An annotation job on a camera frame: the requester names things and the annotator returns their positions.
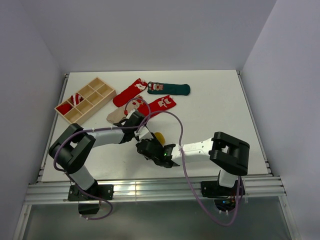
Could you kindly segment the yellow sock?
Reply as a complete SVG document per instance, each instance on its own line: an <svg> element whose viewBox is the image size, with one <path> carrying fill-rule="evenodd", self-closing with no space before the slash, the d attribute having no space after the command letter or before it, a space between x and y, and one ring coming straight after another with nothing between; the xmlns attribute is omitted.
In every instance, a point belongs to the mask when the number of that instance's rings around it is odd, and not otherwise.
<svg viewBox="0 0 320 240"><path fill-rule="evenodd" d="M162 146L164 146L165 143L166 143L166 140L165 140L163 134L160 133L160 132L155 132L154 135L155 135L156 139L160 142L160 144L161 144Z"/></svg>

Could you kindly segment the wooden compartment tray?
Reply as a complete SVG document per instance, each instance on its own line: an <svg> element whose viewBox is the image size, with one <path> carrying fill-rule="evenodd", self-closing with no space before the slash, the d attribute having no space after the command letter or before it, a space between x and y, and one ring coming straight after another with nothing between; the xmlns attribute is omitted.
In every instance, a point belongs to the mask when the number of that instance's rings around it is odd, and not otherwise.
<svg viewBox="0 0 320 240"><path fill-rule="evenodd" d="M76 93L83 97L83 101L77 106L73 106L68 102L68 99L71 96L58 105L60 106L68 103L72 106L72 109L66 115L62 115L58 112L58 106L56 106L54 110L69 124L77 123L79 125L86 122L102 107L111 102L117 95L116 90L113 87L98 77L94 78Z"/></svg>

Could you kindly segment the red white striped sock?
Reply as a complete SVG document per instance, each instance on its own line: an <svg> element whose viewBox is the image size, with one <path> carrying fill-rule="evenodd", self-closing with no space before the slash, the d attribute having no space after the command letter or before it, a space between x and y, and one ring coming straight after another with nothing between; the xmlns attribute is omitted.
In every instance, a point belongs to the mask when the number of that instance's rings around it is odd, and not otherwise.
<svg viewBox="0 0 320 240"><path fill-rule="evenodd" d="M83 100L84 98L79 93L75 93L70 96L70 98L68 99L68 102L75 107L78 104L80 104Z"/></svg>

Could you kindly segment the red sock with santa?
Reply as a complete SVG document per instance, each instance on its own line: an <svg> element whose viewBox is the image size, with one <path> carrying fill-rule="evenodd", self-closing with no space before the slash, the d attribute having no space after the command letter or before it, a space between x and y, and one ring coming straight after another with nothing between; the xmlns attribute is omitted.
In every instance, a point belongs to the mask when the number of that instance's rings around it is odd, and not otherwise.
<svg viewBox="0 0 320 240"><path fill-rule="evenodd" d="M59 105L56 109L60 112L63 116L66 115L73 107L69 103L64 103Z"/></svg>

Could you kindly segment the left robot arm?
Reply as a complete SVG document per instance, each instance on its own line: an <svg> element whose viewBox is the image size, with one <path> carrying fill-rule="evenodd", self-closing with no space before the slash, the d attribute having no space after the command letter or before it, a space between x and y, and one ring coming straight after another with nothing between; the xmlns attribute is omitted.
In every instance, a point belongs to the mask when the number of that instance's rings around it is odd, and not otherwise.
<svg viewBox="0 0 320 240"><path fill-rule="evenodd" d="M84 130L73 123L51 145L48 154L53 158L53 166L64 172L80 188L79 194L86 200L100 196L98 182L89 173L85 162L93 148L124 144L135 138L135 131L145 116L137 110L110 128Z"/></svg>

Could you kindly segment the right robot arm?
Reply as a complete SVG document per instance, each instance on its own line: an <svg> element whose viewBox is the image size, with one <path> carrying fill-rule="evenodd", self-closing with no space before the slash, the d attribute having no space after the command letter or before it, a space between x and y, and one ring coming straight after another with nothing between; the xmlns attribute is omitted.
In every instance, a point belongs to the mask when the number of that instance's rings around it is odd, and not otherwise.
<svg viewBox="0 0 320 240"><path fill-rule="evenodd" d="M156 137L145 138L136 144L136 148L140 155L164 168L213 162L220 168L216 189L222 195L233 190L238 177L248 174L250 145L221 131L207 140L184 145L162 145Z"/></svg>

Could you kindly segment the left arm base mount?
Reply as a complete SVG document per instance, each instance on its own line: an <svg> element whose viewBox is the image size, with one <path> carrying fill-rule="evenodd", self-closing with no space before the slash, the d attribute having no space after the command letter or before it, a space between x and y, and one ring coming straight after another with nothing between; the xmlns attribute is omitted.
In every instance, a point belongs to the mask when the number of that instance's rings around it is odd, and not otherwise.
<svg viewBox="0 0 320 240"><path fill-rule="evenodd" d="M113 184L93 184L89 189L83 190L77 184L71 185L69 188L67 201L78 202L78 212L82 217L89 220L102 219L108 217L113 211L113 205L110 200L113 199ZM106 203L110 206L110 210L104 216L94 217L102 205Z"/></svg>

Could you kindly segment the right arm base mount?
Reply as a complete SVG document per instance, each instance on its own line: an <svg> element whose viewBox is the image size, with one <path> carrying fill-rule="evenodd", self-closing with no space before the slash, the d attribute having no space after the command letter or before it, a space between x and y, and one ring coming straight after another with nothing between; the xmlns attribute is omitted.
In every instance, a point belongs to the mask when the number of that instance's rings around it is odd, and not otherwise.
<svg viewBox="0 0 320 240"><path fill-rule="evenodd" d="M200 188L202 197L214 199L215 207L219 212L229 213L235 210L238 189L237 180L232 188L220 186L217 180L201 181Z"/></svg>

